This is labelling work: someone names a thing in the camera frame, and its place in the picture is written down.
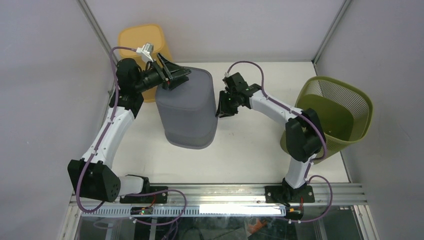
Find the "yellow mesh waste basket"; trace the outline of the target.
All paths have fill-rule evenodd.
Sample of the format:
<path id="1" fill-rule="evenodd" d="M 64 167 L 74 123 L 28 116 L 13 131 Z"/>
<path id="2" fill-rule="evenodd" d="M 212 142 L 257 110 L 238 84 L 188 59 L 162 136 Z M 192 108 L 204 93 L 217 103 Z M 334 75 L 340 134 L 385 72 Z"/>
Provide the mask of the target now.
<path id="1" fill-rule="evenodd" d="M 151 55 L 154 59 L 157 58 L 157 53 L 160 53 L 171 62 L 174 61 L 163 29 L 158 24 L 151 23 L 126 28 L 119 34 L 117 43 L 118 46 L 133 49 L 141 48 L 144 44 L 150 43 L 153 44 L 153 53 Z M 133 51 L 120 49 L 119 55 L 122 59 L 134 59 L 142 69 L 146 67 L 146 62 L 142 60 L 142 57 Z M 155 102 L 156 90 L 157 87 L 154 87 L 142 93 L 145 103 Z"/>

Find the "green mesh waste basket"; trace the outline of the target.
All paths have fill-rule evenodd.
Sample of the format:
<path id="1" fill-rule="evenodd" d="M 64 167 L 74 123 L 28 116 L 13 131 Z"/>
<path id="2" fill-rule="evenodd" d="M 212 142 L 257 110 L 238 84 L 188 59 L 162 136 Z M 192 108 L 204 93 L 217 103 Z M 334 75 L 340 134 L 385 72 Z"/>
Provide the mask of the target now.
<path id="1" fill-rule="evenodd" d="M 327 76 L 307 80 L 295 107 L 316 111 L 325 133 L 326 159 L 361 141 L 373 116 L 373 103 L 362 90 Z"/>

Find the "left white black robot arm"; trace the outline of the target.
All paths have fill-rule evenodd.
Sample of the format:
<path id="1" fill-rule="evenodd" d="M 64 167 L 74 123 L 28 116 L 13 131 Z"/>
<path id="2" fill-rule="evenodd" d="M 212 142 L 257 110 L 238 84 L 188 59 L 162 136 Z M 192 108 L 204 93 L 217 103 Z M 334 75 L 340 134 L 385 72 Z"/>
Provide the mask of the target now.
<path id="1" fill-rule="evenodd" d="M 76 196 L 101 202 L 113 202 L 126 195 L 138 203 L 149 200 L 147 177 L 117 176 L 112 165 L 125 133 L 141 110 L 142 93 L 157 86 L 173 91 L 189 80 L 191 69 L 169 61 L 162 54 L 157 57 L 145 69 L 133 58 L 123 58 L 114 66 L 117 89 L 110 99 L 106 119 L 88 150 L 67 166 Z"/>

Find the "grey mesh waste basket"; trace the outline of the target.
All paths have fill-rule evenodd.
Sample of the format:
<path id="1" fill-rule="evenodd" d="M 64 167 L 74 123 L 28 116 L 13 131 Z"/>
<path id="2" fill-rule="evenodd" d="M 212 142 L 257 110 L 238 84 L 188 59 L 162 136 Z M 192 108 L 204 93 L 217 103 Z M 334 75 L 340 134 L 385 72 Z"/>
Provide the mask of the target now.
<path id="1" fill-rule="evenodd" d="M 188 81 L 176 89 L 158 87 L 155 102 L 167 141 L 200 150 L 213 142 L 218 126 L 214 82 L 209 71 L 189 69 Z"/>

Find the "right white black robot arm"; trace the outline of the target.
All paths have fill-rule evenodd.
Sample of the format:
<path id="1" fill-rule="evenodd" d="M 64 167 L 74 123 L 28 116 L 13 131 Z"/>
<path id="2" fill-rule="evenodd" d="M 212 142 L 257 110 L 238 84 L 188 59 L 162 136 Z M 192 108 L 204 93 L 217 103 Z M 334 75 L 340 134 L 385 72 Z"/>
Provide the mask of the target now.
<path id="1" fill-rule="evenodd" d="M 272 98 L 262 86 L 249 85 L 238 72 L 226 74 L 222 81 L 225 88 L 219 93 L 216 117 L 232 117 L 239 107 L 247 107 L 284 127 L 289 168 L 281 185 L 268 194 L 273 202 L 285 206 L 301 200 L 312 162 L 326 143 L 318 114 L 311 108 L 302 110 Z"/>

